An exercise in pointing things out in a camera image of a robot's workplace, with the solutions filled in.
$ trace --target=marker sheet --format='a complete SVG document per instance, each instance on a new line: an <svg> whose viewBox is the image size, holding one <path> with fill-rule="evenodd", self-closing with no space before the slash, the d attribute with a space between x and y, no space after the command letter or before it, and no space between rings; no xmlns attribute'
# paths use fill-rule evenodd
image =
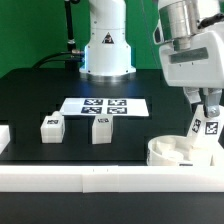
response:
<svg viewBox="0 0 224 224"><path fill-rule="evenodd" d="M60 112L62 115L147 117L149 112L145 99L103 99L103 98L66 98Z"/></svg>

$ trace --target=black table surface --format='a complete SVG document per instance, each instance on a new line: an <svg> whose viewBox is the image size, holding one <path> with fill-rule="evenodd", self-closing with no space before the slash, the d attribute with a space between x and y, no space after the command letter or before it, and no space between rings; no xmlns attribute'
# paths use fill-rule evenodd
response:
<svg viewBox="0 0 224 224"><path fill-rule="evenodd" d="M160 70L111 86L64 69L17 69L0 79L0 91L0 124L11 134L1 165L146 165L148 141L185 136L193 116L182 88L168 87ZM66 116L63 143L42 144L44 117L67 97L145 99L150 116L114 117L104 145L91 144L93 117ZM0 223L223 224L223 207L223 193L0 193Z"/></svg>
<svg viewBox="0 0 224 224"><path fill-rule="evenodd" d="M117 85L80 80L63 69L18 69L0 80L0 124L9 124L11 143L4 164L145 165L148 141L159 135L186 135L192 114L182 88L168 87L160 70L140 70ZM44 117L67 97L145 99L149 117L114 117L112 144L91 144L94 117L66 116L62 144L42 144Z"/></svg>

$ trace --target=green wall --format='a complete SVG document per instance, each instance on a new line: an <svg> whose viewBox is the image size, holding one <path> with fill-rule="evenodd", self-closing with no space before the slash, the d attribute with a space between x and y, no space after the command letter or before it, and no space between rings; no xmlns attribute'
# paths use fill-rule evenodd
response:
<svg viewBox="0 0 224 224"><path fill-rule="evenodd" d="M157 23L156 5L150 0L142 2L143 6L141 0L126 0L126 38L133 47L135 66L156 68L149 42ZM72 11L76 42L83 49L89 40L88 0L72 5ZM0 1L0 77L14 68L31 67L44 56L65 51L66 42L64 0Z"/></svg>

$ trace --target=white cube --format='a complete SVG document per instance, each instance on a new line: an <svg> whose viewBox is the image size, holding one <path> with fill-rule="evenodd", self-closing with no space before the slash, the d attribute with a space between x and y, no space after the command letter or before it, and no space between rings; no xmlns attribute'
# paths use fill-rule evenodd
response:
<svg viewBox="0 0 224 224"><path fill-rule="evenodd" d="M40 129L43 143L62 143L65 133L64 117L59 112L54 112L52 116L45 117Z"/></svg>
<svg viewBox="0 0 224 224"><path fill-rule="evenodd" d="M0 125L0 154L10 141L9 126Z"/></svg>
<svg viewBox="0 0 224 224"><path fill-rule="evenodd" d="M111 143L113 134L113 115L98 115L92 126L92 143Z"/></svg>

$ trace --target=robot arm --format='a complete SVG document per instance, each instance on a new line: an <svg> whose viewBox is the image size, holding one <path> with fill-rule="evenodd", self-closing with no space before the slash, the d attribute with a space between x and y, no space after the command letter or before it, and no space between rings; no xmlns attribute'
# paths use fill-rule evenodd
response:
<svg viewBox="0 0 224 224"><path fill-rule="evenodd" d="M206 117L219 116L224 88L224 23L218 0L159 0L154 32L168 85L184 88L190 105L205 95Z"/></svg>

